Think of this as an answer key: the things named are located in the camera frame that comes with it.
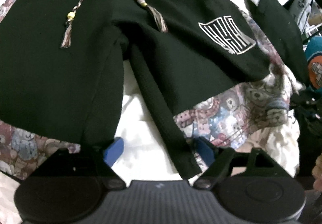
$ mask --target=hand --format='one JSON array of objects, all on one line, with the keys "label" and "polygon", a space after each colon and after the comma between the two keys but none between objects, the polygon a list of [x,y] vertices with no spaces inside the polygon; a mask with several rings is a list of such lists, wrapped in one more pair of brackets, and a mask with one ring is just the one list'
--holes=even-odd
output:
[{"label": "hand", "polygon": [[322,191],[322,155],[318,156],[316,166],[312,170],[312,175],[315,177],[313,188]]}]

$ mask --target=tassel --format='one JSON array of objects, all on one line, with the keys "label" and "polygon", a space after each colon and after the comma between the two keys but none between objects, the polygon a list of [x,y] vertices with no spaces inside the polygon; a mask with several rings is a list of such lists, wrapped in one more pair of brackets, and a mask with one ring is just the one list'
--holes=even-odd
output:
[{"label": "tassel", "polygon": [[136,0],[141,7],[145,8],[153,17],[154,21],[157,24],[158,30],[162,33],[168,32],[168,27],[162,17],[162,14],[157,11],[155,8],[149,6],[145,0]]},{"label": "tassel", "polygon": [[71,24],[74,20],[74,17],[75,17],[75,13],[74,12],[69,12],[68,15],[67,15],[67,21],[66,21],[66,25],[67,25],[67,28],[66,28],[66,31],[65,31],[65,34],[64,34],[64,38],[62,40],[62,44],[61,44],[61,48],[69,48],[70,47],[70,42],[71,42]]},{"label": "tassel", "polygon": [[168,27],[166,26],[166,23],[161,13],[149,5],[147,5],[145,8],[154,17],[154,21],[156,22],[159,31],[162,33],[168,32]]},{"label": "tassel", "polygon": [[66,28],[64,38],[62,40],[61,48],[69,48],[70,47],[70,39],[71,39],[71,22],[68,23]]}]

